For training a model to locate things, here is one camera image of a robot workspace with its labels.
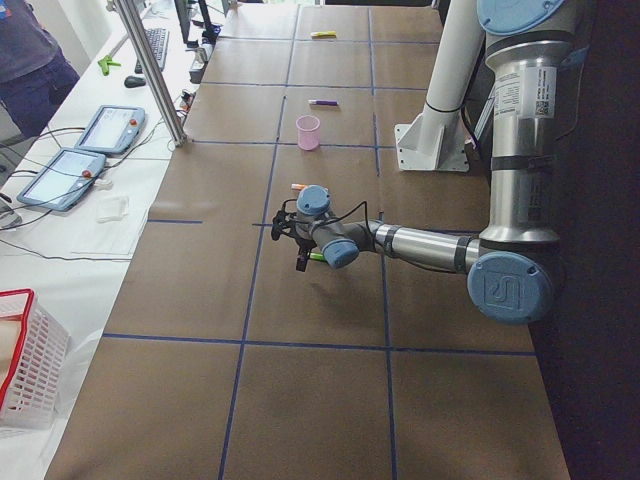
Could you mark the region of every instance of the pink cup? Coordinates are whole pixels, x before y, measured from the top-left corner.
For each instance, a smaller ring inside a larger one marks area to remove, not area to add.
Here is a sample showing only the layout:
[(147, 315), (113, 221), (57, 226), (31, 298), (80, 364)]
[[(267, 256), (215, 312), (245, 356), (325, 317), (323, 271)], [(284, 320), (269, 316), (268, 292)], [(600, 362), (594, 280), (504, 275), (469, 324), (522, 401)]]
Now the pink cup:
[(313, 150), (320, 145), (320, 119), (313, 115), (303, 115), (296, 120), (298, 146), (303, 150)]

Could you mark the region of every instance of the touchscreen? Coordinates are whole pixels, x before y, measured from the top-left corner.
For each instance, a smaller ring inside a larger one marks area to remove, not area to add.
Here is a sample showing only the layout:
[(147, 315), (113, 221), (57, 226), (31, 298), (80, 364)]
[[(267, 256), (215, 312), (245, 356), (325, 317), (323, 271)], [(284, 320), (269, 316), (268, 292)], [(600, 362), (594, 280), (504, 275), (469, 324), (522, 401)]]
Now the touchscreen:
[(82, 172), (94, 161), (95, 157), (89, 155), (64, 152), (29, 189), (26, 196), (42, 203), (58, 205), (67, 193), (73, 191), (73, 186), (78, 178), (82, 177)]
[(115, 148), (122, 133), (129, 127), (134, 111), (126, 108), (107, 107), (91, 127), (82, 142), (83, 147)]

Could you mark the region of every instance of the blue joint cap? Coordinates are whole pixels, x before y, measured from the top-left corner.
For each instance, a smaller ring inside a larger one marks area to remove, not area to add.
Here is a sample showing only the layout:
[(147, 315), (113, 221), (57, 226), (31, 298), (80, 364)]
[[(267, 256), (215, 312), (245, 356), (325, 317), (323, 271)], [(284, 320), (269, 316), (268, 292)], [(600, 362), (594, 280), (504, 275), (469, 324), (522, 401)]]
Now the blue joint cap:
[(553, 304), (553, 285), (544, 270), (512, 252), (480, 257), (471, 267), (467, 288), (482, 313), (509, 325), (539, 320)]
[(523, 33), (551, 17), (565, 0), (478, 0), (478, 20), (493, 35)]
[(296, 206), (304, 215), (315, 217), (329, 210), (331, 195), (329, 191), (320, 185), (309, 185), (300, 192)]
[(348, 238), (331, 240), (322, 247), (322, 255), (331, 268), (342, 268), (358, 258), (356, 242)]

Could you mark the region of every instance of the metal frame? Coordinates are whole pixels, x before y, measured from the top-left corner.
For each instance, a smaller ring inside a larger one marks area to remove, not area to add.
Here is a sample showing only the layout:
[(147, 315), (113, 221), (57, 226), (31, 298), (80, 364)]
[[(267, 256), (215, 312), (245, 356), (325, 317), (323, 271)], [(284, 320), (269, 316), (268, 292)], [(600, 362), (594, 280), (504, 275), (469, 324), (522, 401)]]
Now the metal frame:
[(400, 169), (469, 170), (460, 108), (483, 40), (475, 9), (452, 0), (424, 109), (413, 123), (395, 126)]
[(180, 147), (187, 140), (187, 135), (182, 128), (182, 123), (176, 113), (167, 84), (149, 46), (140, 15), (133, 3), (128, 0), (113, 0), (113, 3), (131, 39), (131, 43), (133, 43), (133, 48), (140, 60), (147, 83), (151, 87), (151, 92), (169, 129), (171, 138), (176, 147)]

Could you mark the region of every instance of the red basket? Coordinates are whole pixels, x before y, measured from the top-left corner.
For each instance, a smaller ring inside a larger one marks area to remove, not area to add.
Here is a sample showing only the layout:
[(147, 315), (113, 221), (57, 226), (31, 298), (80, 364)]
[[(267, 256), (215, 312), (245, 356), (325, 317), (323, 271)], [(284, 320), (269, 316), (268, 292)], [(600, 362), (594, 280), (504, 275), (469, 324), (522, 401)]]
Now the red basket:
[(33, 290), (0, 292), (0, 322), (19, 322), (6, 378), (0, 378), (0, 427), (51, 426), (69, 334), (38, 305)]

